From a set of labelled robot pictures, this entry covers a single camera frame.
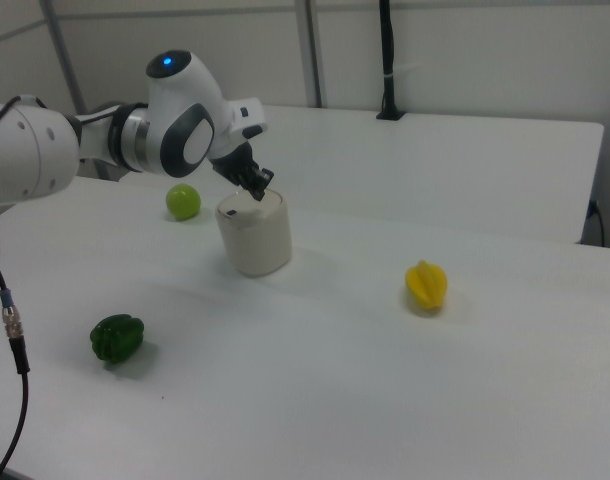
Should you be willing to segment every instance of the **yellow bell pepper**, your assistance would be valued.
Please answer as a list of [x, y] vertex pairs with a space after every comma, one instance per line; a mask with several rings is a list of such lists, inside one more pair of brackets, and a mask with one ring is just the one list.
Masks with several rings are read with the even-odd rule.
[[447, 292], [447, 275], [438, 265], [425, 260], [407, 270], [405, 284], [421, 308], [431, 310], [443, 305]]

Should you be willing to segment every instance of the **white wall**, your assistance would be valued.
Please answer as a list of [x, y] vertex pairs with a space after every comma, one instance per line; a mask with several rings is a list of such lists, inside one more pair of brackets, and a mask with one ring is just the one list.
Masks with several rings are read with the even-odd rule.
[[31, 93], [74, 113], [67, 84], [37, 0], [0, 1], [0, 103]]
[[169, 49], [196, 53], [226, 98], [311, 103], [293, 0], [53, 4], [87, 108], [146, 101], [145, 67]]
[[[399, 107], [606, 126], [594, 197], [601, 203], [610, 246], [610, 5], [427, 8], [459, 2], [392, 3], [412, 4], [392, 11]], [[380, 108], [376, 4], [318, 0], [323, 98], [329, 107]], [[590, 224], [588, 237], [596, 243], [597, 228]]]

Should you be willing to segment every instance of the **plastic toy vegetable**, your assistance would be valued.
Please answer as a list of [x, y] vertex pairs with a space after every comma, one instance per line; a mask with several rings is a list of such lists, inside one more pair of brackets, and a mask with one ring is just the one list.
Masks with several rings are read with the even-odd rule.
[[143, 343], [145, 325], [127, 314], [101, 320], [89, 334], [96, 356], [109, 363], [127, 360]]
[[443, 305], [447, 276], [438, 265], [421, 260], [407, 271], [405, 284], [421, 308], [431, 310]]

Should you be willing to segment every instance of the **black pole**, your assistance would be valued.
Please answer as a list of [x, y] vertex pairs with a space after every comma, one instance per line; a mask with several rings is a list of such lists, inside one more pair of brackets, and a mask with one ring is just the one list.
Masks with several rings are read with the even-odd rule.
[[383, 101], [379, 120], [398, 120], [405, 112], [396, 108], [394, 101], [394, 30], [390, 18], [389, 0], [379, 0], [381, 14], [381, 45], [383, 48]]

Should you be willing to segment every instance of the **cable connector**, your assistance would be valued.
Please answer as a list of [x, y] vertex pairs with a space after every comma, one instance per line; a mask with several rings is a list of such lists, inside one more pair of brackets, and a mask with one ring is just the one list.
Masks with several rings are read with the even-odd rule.
[[18, 313], [14, 300], [12, 300], [12, 292], [6, 288], [1, 290], [1, 302], [3, 303], [3, 323], [5, 324], [5, 332], [7, 338], [19, 338], [23, 336], [23, 324], [21, 323], [21, 315]]
[[23, 336], [23, 324], [21, 323], [21, 315], [18, 313], [18, 308], [14, 305], [12, 292], [5, 288], [0, 293], [1, 302], [3, 303], [3, 323], [5, 324], [5, 332], [9, 338], [9, 345], [12, 347], [14, 361], [16, 362], [16, 371], [19, 375], [29, 372], [29, 362], [27, 360], [27, 352], [25, 351], [25, 337]]

